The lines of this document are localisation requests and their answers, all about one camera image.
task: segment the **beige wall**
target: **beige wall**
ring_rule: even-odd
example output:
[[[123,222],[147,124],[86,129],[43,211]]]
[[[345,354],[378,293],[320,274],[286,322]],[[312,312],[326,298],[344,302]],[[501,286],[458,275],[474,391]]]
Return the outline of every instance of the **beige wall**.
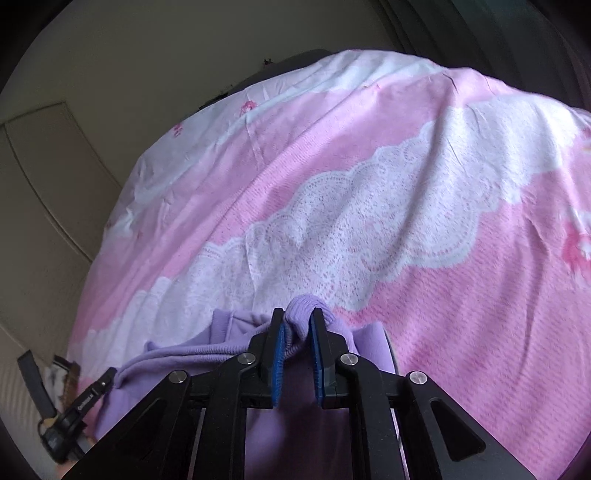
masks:
[[[119,190],[64,104],[0,125],[0,417],[42,478],[54,465],[16,360],[66,355]]]
[[[264,58],[313,48],[392,44],[370,0],[74,0],[0,94],[0,123],[65,100],[122,184],[160,135]]]

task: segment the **pink comforter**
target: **pink comforter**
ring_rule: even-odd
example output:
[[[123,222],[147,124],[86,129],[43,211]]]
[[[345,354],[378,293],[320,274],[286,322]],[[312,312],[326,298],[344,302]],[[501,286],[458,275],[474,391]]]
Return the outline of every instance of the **pink comforter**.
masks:
[[[83,385],[215,307],[382,321],[538,480],[591,430],[591,116],[346,51],[196,113],[137,162],[72,339]]]

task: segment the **metal screw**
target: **metal screw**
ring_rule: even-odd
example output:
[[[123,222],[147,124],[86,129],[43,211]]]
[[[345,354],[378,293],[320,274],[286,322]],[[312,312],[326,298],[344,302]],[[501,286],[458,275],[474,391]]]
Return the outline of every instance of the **metal screw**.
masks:
[[[411,373],[408,377],[412,383],[416,383],[417,385],[423,385],[427,383],[427,376],[418,370]]]
[[[183,383],[187,379],[187,372],[184,370],[175,370],[169,373],[168,379],[172,383]]]
[[[251,365],[256,361],[254,354],[250,352],[244,352],[238,355],[238,363],[242,365]]]
[[[344,353],[340,356],[340,361],[345,365],[355,365],[357,362],[359,362],[359,357],[354,353]]]

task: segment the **purple sweatshirt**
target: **purple sweatshirt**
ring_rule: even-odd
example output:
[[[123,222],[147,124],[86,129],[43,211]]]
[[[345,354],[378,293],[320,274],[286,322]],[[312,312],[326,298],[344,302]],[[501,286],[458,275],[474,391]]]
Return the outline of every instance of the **purple sweatshirt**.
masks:
[[[352,477],[349,420],[346,410],[322,410],[314,397],[311,353],[306,343],[312,310],[322,308],[329,331],[345,337],[349,350],[394,373],[388,340],[380,323],[351,330],[318,298],[301,295],[285,310],[285,367],[281,399],[274,410],[248,410],[246,480],[346,480]],[[189,341],[145,352],[124,365],[96,424],[101,438],[170,371],[191,375],[212,370],[246,351],[253,335],[264,332],[267,314],[215,310],[212,324]]]

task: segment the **black handle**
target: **black handle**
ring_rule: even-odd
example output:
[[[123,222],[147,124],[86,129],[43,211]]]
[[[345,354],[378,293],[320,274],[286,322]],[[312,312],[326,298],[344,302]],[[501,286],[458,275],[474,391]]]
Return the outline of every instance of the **black handle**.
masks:
[[[39,414],[43,420],[51,419],[57,415],[57,410],[45,390],[43,379],[39,373],[39,368],[33,358],[33,353],[27,350],[17,359],[18,367],[21,371],[29,395],[33,399],[33,403],[37,407]]]

